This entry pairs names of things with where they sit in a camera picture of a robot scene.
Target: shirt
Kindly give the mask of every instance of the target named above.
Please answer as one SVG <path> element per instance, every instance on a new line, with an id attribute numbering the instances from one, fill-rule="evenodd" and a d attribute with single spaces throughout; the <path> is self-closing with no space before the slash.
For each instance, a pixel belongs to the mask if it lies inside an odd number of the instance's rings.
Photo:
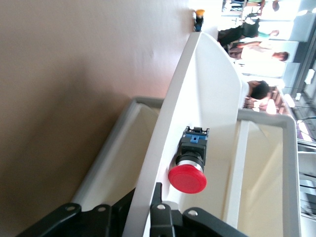
<path id="1" fill-rule="evenodd" d="M 240 109 L 243 108 L 245 104 L 246 96 L 249 94 L 249 84 L 245 82 L 243 79 L 241 79 L 241 92 L 240 92 L 240 98 L 239 98 L 239 104 L 238 107 Z"/>
<path id="2" fill-rule="evenodd" d="M 269 35 L 269 34 L 266 34 L 266 33 L 263 33 L 263 32 L 258 31 L 258 37 L 260 37 L 260 38 L 269 38 L 269 37 L 270 37 L 270 35 Z"/>
<path id="3" fill-rule="evenodd" d="M 268 61 L 275 52 L 272 49 L 263 48 L 259 45 L 249 45 L 242 49 L 241 58 L 251 61 Z"/>

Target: screw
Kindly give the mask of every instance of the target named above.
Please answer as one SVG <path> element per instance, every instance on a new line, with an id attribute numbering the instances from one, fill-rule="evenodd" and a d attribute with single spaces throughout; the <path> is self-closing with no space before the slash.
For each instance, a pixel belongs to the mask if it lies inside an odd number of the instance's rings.
<path id="1" fill-rule="evenodd" d="M 165 210 L 165 209 L 166 209 L 166 207 L 165 207 L 164 205 L 162 205 L 162 204 L 159 204 L 159 205 L 157 206 L 157 208 L 158 208 L 159 210 Z"/>
<path id="2" fill-rule="evenodd" d="M 100 211 L 100 212 L 101 212 L 101 211 L 105 211 L 105 210 L 106 210 L 106 208 L 103 207 L 103 206 L 98 208 L 98 211 Z"/>
<path id="3" fill-rule="evenodd" d="M 197 216 L 197 215 L 198 215 L 197 211 L 194 211 L 194 210 L 190 210 L 190 211 L 188 212 L 188 214 L 189 214 L 190 216 Z"/>

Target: man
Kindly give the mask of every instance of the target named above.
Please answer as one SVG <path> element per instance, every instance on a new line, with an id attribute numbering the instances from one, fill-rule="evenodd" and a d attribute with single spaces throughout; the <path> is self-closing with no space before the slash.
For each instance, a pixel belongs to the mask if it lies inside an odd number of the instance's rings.
<path id="1" fill-rule="evenodd" d="M 241 80 L 241 94 L 239 100 L 239 108 L 242 109 L 245 107 L 246 97 L 251 97 L 256 100 L 261 100 L 265 98 L 269 91 L 269 85 L 264 81 L 251 80 L 245 82 Z"/>
<path id="2" fill-rule="evenodd" d="M 262 42 L 254 41 L 249 43 L 238 43 L 229 49 L 229 56 L 235 59 L 244 59 L 251 61 L 269 61 L 277 59 L 285 62 L 288 57 L 288 52 L 275 52 L 271 48 L 261 46 Z"/>
<path id="3" fill-rule="evenodd" d="M 256 37 L 268 39 L 268 38 L 270 38 L 271 36 L 278 36 L 279 33 L 280 33 L 279 30 L 273 30 L 273 31 L 271 31 L 269 34 L 266 34 L 266 33 L 263 33 L 263 32 L 258 31 L 258 35 L 257 35 Z"/>
<path id="4" fill-rule="evenodd" d="M 236 28 L 221 30 L 218 32 L 217 41 L 221 46 L 226 46 L 242 38 L 253 38 L 258 35 L 259 21 L 260 19 L 257 19 L 254 24 L 244 22 L 241 26 Z"/>

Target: person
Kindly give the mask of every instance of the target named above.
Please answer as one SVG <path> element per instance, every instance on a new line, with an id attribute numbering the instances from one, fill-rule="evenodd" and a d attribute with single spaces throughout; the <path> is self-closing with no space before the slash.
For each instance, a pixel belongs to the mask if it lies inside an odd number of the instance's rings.
<path id="1" fill-rule="evenodd" d="M 256 100 L 261 100 L 265 98 L 270 91 L 269 85 L 264 81 L 251 80 L 245 82 L 241 80 L 241 93 L 239 100 L 239 108 L 245 108 L 247 105 L 245 102 L 246 98 L 253 98 Z"/>
<path id="2" fill-rule="evenodd" d="M 261 43 L 261 41 L 238 43 L 230 48 L 228 54 L 231 58 L 251 61 L 269 61 L 271 59 L 277 59 L 281 62 L 285 62 L 288 59 L 288 52 L 275 52 L 271 48 L 260 45 Z"/>
<path id="3" fill-rule="evenodd" d="M 258 35 L 259 21 L 260 19 L 257 19 L 254 24 L 244 22 L 236 28 L 221 30 L 218 32 L 217 41 L 223 47 L 245 37 L 253 38 Z"/>
<path id="4" fill-rule="evenodd" d="M 268 39 L 271 36 L 278 36 L 279 30 L 272 30 L 270 33 L 263 33 L 258 30 L 259 24 L 249 26 L 238 26 L 236 28 L 230 28 L 227 30 L 221 30 L 218 32 L 217 41 L 221 44 L 222 47 L 227 46 L 228 44 L 242 40 L 244 38 L 259 38 L 259 39 Z"/>
<path id="5" fill-rule="evenodd" d="M 278 11 L 280 9 L 280 5 L 278 4 L 278 0 L 248 0 L 247 5 L 246 6 L 257 6 L 258 4 L 260 4 L 260 11 L 262 13 L 262 10 L 266 4 L 266 2 L 268 1 L 272 1 L 272 9 L 274 11 Z"/>

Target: black clamp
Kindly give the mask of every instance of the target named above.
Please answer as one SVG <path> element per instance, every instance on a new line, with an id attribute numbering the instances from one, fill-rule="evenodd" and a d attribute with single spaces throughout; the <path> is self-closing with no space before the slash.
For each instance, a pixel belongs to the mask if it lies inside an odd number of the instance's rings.
<path id="1" fill-rule="evenodd" d="M 82 212 L 67 203 L 27 228 L 17 237 L 121 237 L 134 190 L 113 206 L 102 204 Z"/>
<path id="2" fill-rule="evenodd" d="M 246 237 L 217 217 L 198 207 L 180 213 L 161 201 L 161 183 L 156 184 L 151 206 L 150 237 Z"/>

